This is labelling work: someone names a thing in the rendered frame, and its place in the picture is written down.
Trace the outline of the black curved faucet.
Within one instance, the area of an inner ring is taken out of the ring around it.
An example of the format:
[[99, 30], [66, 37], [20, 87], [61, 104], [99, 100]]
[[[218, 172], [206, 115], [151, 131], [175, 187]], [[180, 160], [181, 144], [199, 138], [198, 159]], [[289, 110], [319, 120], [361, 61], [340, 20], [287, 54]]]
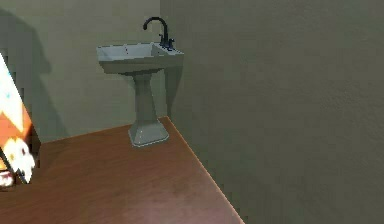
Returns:
[[150, 17], [144, 22], [143, 29], [146, 30], [148, 28], [149, 23], [152, 21], [159, 21], [163, 27], [163, 33], [160, 34], [160, 46], [169, 51], [172, 51], [174, 49], [173, 43], [175, 42], [175, 40], [169, 37], [168, 25], [164, 19], [162, 19], [161, 17]]

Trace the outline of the grey pedestal sink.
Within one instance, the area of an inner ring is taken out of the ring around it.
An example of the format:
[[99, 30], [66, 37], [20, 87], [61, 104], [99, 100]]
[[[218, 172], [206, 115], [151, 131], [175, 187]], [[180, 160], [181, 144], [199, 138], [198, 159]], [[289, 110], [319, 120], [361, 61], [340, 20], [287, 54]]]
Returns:
[[156, 42], [98, 46], [96, 54], [105, 74], [133, 79], [136, 120], [128, 131], [131, 144], [145, 147], [166, 141], [169, 134], [156, 114], [151, 78], [162, 70], [181, 66], [184, 54]]

